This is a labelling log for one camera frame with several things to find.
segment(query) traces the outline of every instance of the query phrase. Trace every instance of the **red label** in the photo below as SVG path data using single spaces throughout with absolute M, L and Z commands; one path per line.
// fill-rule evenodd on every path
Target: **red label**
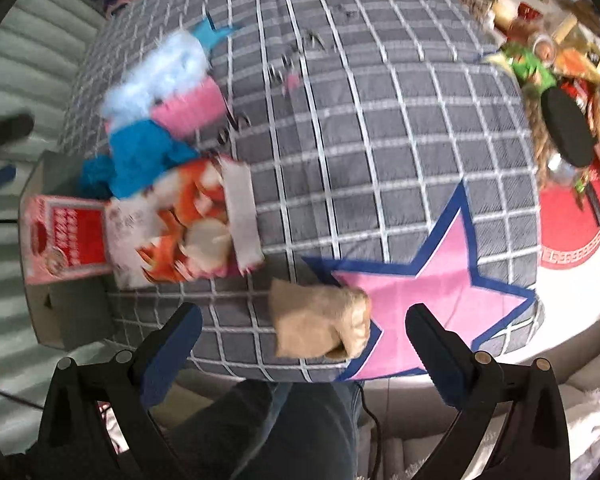
M 102 209 L 53 207 L 51 214 L 56 247 L 64 253 L 67 266 L 107 262 Z

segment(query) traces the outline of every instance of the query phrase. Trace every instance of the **corrugated wall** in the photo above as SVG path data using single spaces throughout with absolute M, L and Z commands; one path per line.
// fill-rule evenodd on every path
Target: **corrugated wall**
M 32 135 L 0 150 L 0 167 L 16 165 L 16 180 L 0 189 L 0 219 L 16 219 L 18 195 L 42 150 L 54 150 L 71 86 L 104 19 L 88 0 L 18 0 L 0 26 L 0 116 L 23 109 L 35 116 Z M 101 343 L 72 352 L 79 362 L 109 355 Z M 18 260 L 17 228 L 0 224 L 0 389 L 44 403 L 64 352 L 40 346 L 30 324 Z M 40 412 L 0 397 L 0 448 L 33 443 Z

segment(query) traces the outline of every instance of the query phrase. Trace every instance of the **pink package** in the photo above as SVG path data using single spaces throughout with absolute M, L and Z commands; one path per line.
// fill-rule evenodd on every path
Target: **pink package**
M 112 272 L 104 202 L 64 196 L 29 199 L 20 218 L 20 254 L 27 285 Z
M 227 114 L 226 101 L 211 76 L 186 94 L 154 107 L 151 118 L 174 139 L 182 140 Z

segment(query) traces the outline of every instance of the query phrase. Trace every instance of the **red round mat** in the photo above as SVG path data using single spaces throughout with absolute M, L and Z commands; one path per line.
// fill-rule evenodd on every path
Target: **red round mat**
M 597 160 L 590 170 L 590 180 L 600 199 Z M 551 186 L 540 193 L 542 267 L 573 269 L 586 262 L 600 247 L 600 228 L 586 197 L 582 206 L 580 210 L 573 189 Z

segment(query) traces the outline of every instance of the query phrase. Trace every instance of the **screw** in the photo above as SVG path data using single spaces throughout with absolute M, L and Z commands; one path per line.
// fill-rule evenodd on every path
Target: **screw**
M 74 360 L 70 357 L 63 357 L 58 361 L 56 366 L 58 367 L 58 370 L 66 370 L 73 362 Z
M 479 351 L 474 354 L 475 360 L 481 365 L 488 365 L 491 362 L 491 356 L 487 352 Z
M 540 368 L 543 372 L 546 372 L 551 369 L 551 363 L 543 357 L 539 358 L 536 361 L 536 366 Z
M 131 358 L 134 355 L 129 350 L 121 350 L 116 354 L 116 362 L 119 362 L 121 365 L 124 363 L 128 363 L 131 361 Z

